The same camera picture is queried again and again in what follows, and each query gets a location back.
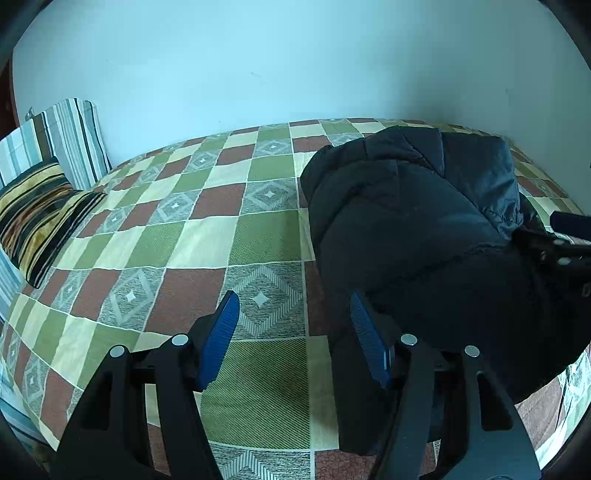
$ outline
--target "checkered bedsheet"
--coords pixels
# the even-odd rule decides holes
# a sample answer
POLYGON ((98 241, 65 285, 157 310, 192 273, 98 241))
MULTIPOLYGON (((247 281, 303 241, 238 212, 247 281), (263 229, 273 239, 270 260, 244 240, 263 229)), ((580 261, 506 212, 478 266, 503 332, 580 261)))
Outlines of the checkered bedsheet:
MULTIPOLYGON (((0 340, 15 390, 50 444, 112 345, 158 346, 231 289, 238 327, 217 381, 196 394, 224 478, 365 478, 373 459, 338 451, 323 296, 298 182, 322 146, 392 125, 487 135, 418 121, 293 122, 170 145, 104 177, 95 189, 107 198, 44 284, 15 299, 0 340)), ((520 188, 546 225, 554 210, 579 212, 511 149, 520 188)), ((519 407, 541 457, 589 403, 588 355, 570 368, 519 407)), ((155 462, 166 470, 154 388, 146 398, 155 462)), ((437 452, 427 446, 426 471, 437 452)))

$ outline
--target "blue rubber tip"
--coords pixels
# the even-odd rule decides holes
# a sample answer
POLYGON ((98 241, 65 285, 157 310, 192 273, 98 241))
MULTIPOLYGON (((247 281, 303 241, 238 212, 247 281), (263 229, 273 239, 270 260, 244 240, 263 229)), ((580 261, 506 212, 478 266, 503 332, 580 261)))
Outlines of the blue rubber tip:
POLYGON ((389 352, 357 292, 351 296, 350 309, 351 320, 371 376, 382 388, 388 388, 392 381, 388 365, 389 352))
POLYGON ((202 390, 205 390, 217 378, 223 359, 228 351, 230 339, 234 335, 239 314, 240 302, 238 295, 232 293, 201 350, 201 363, 197 382, 202 390))

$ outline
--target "patchwork bedspread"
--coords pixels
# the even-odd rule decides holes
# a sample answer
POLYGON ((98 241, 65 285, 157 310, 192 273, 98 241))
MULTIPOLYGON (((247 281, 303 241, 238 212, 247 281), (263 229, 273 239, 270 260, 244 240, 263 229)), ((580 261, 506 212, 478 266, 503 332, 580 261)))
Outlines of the patchwork bedspread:
MULTIPOLYGON (((224 478, 366 478, 373 458, 338 451, 323 295, 298 178, 322 146, 392 125, 331 119, 195 138, 139 155, 96 186, 107 198, 39 289, 15 299, 2 361, 31 419, 57 447, 108 349, 160 345, 212 312, 228 289, 241 313, 217 381, 196 394, 224 478)), ((514 144, 524 194, 548 225, 578 208, 514 144)), ((589 349, 519 406, 547 462, 590 401, 589 349)), ((166 471, 155 389, 146 391, 155 464, 166 471)), ((434 468, 437 444, 423 469, 434 468)))

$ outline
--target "white wall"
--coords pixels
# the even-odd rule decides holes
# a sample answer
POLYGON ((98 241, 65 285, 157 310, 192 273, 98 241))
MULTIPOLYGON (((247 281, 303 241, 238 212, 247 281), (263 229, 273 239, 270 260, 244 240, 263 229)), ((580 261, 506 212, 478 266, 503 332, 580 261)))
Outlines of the white wall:
POLYGON ((94 102, 114 163, 307 118, 465 124, 512 136, 591 212, 591 72, 537 0, 54 0, 14 85, 21 119, 94 102))

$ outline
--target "pillow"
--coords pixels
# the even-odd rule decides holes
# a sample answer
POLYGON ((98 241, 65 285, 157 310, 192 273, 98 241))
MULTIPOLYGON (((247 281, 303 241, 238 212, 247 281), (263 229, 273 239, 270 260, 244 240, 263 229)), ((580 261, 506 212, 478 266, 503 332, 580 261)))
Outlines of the pillow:
POLYGON ((52 157, 21 173, 0 192, 0 244, 31 287, 104 193, 74 190, 52 157))

